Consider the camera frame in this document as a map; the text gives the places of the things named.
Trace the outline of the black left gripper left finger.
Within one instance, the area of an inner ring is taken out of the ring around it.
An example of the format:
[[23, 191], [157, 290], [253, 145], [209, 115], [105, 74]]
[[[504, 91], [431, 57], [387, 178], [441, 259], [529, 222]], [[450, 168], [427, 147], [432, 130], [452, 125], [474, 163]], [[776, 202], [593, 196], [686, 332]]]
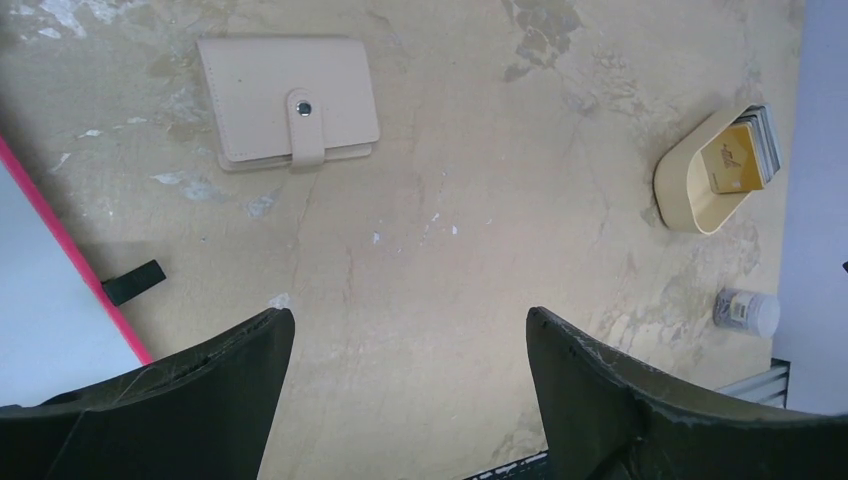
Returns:
[[295, 337], [267, 309], [191, 348], [1, 410], [5, 479], [254, 479]]

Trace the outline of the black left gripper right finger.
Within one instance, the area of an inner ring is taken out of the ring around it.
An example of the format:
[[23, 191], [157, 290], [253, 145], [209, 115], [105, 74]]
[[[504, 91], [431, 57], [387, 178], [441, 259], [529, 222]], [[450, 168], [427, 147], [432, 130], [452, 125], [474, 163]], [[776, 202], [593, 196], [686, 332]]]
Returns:
[[843, 479], [847, 419], [727, 396], [543, 307], [526, 319], [553, 479]]

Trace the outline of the beige leather card holder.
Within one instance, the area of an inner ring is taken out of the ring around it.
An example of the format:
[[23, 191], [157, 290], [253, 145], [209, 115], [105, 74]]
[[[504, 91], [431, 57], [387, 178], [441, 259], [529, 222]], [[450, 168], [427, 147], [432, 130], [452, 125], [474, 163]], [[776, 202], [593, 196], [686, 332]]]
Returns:
[[369, 155], [380, 138], [364, 44], [345, 36], [201, 38], [220, 166], [247, 171]]

